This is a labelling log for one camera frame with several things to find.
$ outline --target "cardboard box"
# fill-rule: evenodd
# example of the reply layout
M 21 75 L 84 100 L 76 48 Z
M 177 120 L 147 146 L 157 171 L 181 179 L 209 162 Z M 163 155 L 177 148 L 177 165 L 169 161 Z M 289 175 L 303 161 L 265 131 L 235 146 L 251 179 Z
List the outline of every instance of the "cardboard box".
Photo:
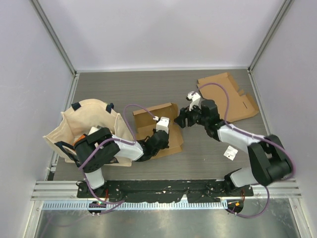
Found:
M 237 82 L 230 73 L 222 73 L 215 76 L 198 79 L 197 86 L 200 87 L 206 83 L 214 82 L 221 84 L 229 94 L 229 111 L 227 121 L 234 122 L 237 120 L 250 118 L 259 113 L 259 107 L 256 101 L 249 93 L 244 93 L 243 89 L 239 90 Z M 218 107 L 220 118 L 224 118 L 227 107 L 227 98 L 224 91 L 216 85 L 208 85 L 200 89 L 200 93 L 205 99 L 212 99 Z
M 157 159 L 166 155 L 172 155 L 183 150 L 183 136 L 178 125 L 174 123 L 174 119 L 178 116 L 178 107 L 175 103 L 165 103 L 162 105 L 147 108 L 157 117 L 167 117 L 170 119 L 169 129 L 169 148 L 160 150 L 156 156 L 151 159 Z M 153 135 L 153 129 L 156 127 L 156 121 L 146 111 L 138 110 L 133 112 L 135 126 L 137 128 L 137 140 L 145 139 L 147 136 Z

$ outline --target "gray wooden tabletop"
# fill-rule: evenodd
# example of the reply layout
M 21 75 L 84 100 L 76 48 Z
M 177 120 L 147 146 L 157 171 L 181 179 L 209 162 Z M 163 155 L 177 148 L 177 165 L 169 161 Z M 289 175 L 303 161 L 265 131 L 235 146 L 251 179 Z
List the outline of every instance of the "gray wooden tabletop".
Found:
M 244 69 L 100 72 L 80 74 L 74 102 L 99 99 L 114 103 L 118 113 L 129 103 L 150 107 L 172 102 L 182 108 L 188 105 L 187 94 L 197 88 L 197 79 L 223 72 L 230 72 L 238 85 L 254 96 Z M 133 128 L 132 111 L 136 109 L 131 108 L 127 115 Z M 266 134 L 260 113 L 234 124 L 253 133 Z M 183 152 L 143 163 L 133 162 L 131 167 L 103 166 L 105 179 L 222 179 L 227 173 L 250 165 L 242 151 L 234 161 L 224 157 L 228 145 L 208 137 L 202 126 L 187 127 L 182 132 Z M 59 159 L 54 180 L 78 179 L 82 175 L 75 164 Z

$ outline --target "white paper tag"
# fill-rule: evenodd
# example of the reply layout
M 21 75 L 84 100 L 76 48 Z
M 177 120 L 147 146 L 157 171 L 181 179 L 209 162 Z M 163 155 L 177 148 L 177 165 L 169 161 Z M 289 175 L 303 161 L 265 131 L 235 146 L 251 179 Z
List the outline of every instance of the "white paper tag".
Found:
M 233 160 L 234 157 L 236 157 L 236 154 L 238 153 L 238 150 L 233 148 L 232 146 L 228 146 L 227 150 L 224 152 L 224 156 L 227 157 L 230 160 Z

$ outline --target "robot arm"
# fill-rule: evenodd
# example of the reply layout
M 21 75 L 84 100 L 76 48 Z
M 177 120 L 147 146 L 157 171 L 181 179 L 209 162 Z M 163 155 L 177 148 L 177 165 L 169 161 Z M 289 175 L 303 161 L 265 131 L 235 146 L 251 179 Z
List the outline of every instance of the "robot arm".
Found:
M 77 166 L 81 166 L 97 146 L 106 139 L 114 140 L 104 144 L 84 166 L 83 172 L 92 189 L 97 189 L 105 183 L 101 167 L 104 164 L 117 163 L 116 157 L 129 158 L 132 161 L 146 161 L 155 156 L 159 150 L 168 148 L 169 118 L 155 117 L 156 128 L 153 135 L 144 140 L 127 141 L 111 133 L 106 127 L 92 127 L 88 135 L 83 135 L 74 145 Z
M 230 192 L 238 187 L 259 183 L 267 186 L 270 183 L 282 179 L 292 172 L 292 165 L 288 157 L 259 139 L 248 136 L 250 133 L 238 130 L 237 127 L 220 119 L 217 105 L 214 100 L 202 100 L 199 107 L 200 95 L 190 92 L 187 100 L 191 104 L 180 110 L 180 115 L 174 120 L 181 128 L 194 124 L 205 127 L 207 134 L 213 139 L 226 142 L 249 154 L 250 168 L 243 168 L 226 175 L 226 191 Z M 282 146 L 279 138 L 275 135 L 258 136 Z

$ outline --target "white panel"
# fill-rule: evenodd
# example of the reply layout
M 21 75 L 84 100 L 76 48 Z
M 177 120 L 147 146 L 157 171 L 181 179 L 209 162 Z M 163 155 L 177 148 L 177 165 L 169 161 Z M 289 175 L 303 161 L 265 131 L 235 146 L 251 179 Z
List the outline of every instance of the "white panel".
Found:
M 28 0 L 2 1 L 0 22 L 0 236 L 20 238 L 71 75 Z
M 283 0 L 40 0 L 77 70 L 249 66 Z
M 317 223 L 316 9 L 315 0 L 294 1 L 254 72 L 269 127 L 296 161 L 312 224 Z

